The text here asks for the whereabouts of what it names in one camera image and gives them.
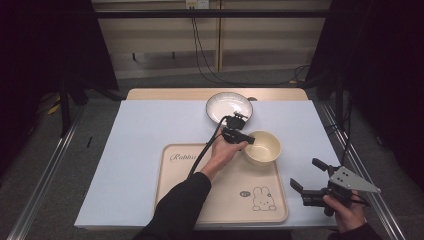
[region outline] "power cord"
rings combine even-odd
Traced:
[[[202,160],[203,156],[206,154],[206,152],[208,151],[208,149],[212,146],[212,143],[221,135],[215,136],[216,133],[218,132],[218,129],[221,127],[222,122],[227,119],[227,116],[224,116],[221,121],[219,121],[218,126],[215,129],[215,132],[213,133],[211,139],[209,140],[209,142],[206,143],[206,146],[203,148],[202,152],[200,152],[199,156],[197,157],[196,161],[193,163],[193,166],[190,169],[190,172],[187,176],[187,179],[189,179],[191,177],[191,175],[193,175],[194,171],[197,168],[197,165],[199,165],[200,161]]]
[[[233,81],[227,81],[224,80],[222,78],[220,78],[219,76],[217,76],[210,68],[209,63],[206,59],[205,53],[203,51],[203,46],[202,43],[200,41],[200,37],[199,37],[199,31],[197,28],[197,23],[196,23],[196,18],[192,18],[192,26],[193,26],[193,35],[194,35],[194,44],[195,44],[195,49],[196,49],[196,63],[197,63],[197,67],[199,69],[200,74],[203,76],[203,78],[205,78],[207,81],[212,82],[212,83],[227,83],[230,85],[234,85],[237,87],[244,87],[243,85],[247,85],[247,86],[278,86],[278,85],[283,85],[286,83],[290,83],[291,81],[295,80],[295,81],[299,81],[299,75],[302,73],[302,71],[309,67],[310,65],[302,65],[299,66],[297,68],[294,69],[294,76],[293,78],[289,79],[289,80],[285,80],[282,82],[277,82],[277,83],[246,83],[246,82],[233,82]],[[208,68],[209,72],[216,78],[218,79],[220,82],[214,81],[213,79],[208,78],[201,70],[200,68],[200,63],[199,63],[199,55],[198,55],[198,46],[197,43],[199,43],[199,48],[200,48],[200,52],[202,54],[203,60],[206,63],[206,67]]]
[[[347,124],[348,124],[347,139],[346,139],[346,143],[345,143],[345,146],[344,146],[344,151],[343,151],[342,158],[340,159],[340,164],[342,166],[344,166],[346,152],[350,148],[350,132],[351,132],[350,130],[352,128],[352,125],[351,125],[352,106],[353,106],[353,101],[352,101],[352,98],[349,97],[349,103],[348,103],[348,106],[347,106],[348,110],[346,111],[346,115],[345,115],[345,117],[347,117],[347,121],[348,121],[347,122]]]
[[[327,132],[327,136],[330,136],[331,134],[335,133],[337,130],[343,130],[344,123],[348,121],[349,119],[350,119],[350,113],[349,111],[346,111],[343,116],[342,122],[324,126],[324,129],[334,128],[333,130]]]
[[[354,193],[352,193],[352,195],[357,196],[361,200],[360,201],[358,201],[358,200],[350,200],[351,202],[353,202],[353,203],[359,203],[359,204],[362,204],[362,205],[364,205],[366,207],[369,207],[370,206],[370,203],[365,198],[363,198],[361,195],[354,194]]]

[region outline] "beige tray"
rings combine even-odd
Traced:
[[[176,184],[184,181],[205,144],[171,144],[164,148],[156,204]],[[211,156],[205,154],[197,171]],[[241,152],[221,170],[203,205],[197,224],[275,223],[287,218],[287,204],[276,164],[257,167]]]

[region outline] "beige bowl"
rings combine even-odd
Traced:
[[[246,159],[257,166],[267,166],[277,160],[281,154],[281,144],[277,137],[266,131],[256,131],[249,134],[255,138],[253,145],[244,150]]]

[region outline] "white plate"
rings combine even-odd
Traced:
[[[234,116],[238,112],[247,117],[247,121],[253,114],[252,104],[244,96],[233,93],[223,92],[212,96],[206,103],[206,112],[210,119],[219,123],[224,116]]]

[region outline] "metal frame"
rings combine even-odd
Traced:
[[[59,165],[66,153],[66,150],[71,142],[76,127],[80,122],[82,115],[84,113],[85,106],[81,107],[75,116],[74,123],[70,126],[69,131],[60,138],[57,147],[50,158],[49,163],[47,164],[46,169],[44,170],[43,175],[38,181],[35,190],[33,191],[28,203],[26,204],[24,210],[21,212],[18,220],[13,226],[7,240],[23,240],[28,234],[29,229],[31,228],[32,222],[35,219],[35,216],[38,213],[39,208],[41,207],[44,197],[50,187],[53,177],[59,168]]]
[[[178,10],[97,10],[94,12],[46,12],[43,16],[88,18],[327,18],[358,15],[359,11],[329,10],[233,10],[233,9],[178,9]]]
[[[328,102],[323,103],[322,108],[330,124],[334,124],[333,128],[335,130],[337,139],[339,140],[341,146],[343,148],[345,147],[347,148],[347,150],[345,149],[346,156],[349,159],[350,163],[352,164],[354,171],[359,176],[367,180],[368,182],[373,183],[370,175],[365,169],[364,164],[362,163],[361,158],[359,157],[353,145],[348,141],[348,136],[346,132],[336,126],[336,123],[337,123],[336,114],[331,108],[330,104]],[[369,198],[371,205],[374,207],[378,217],[380,218],[384,228],[389,234],[390,239],[405,240],[405,236],[403,235],[402,230],[400,229],[400,226],[398,225],[395,217],[393,216],[392,211],[387,206],[381,194],[367,193],[367,196]]]

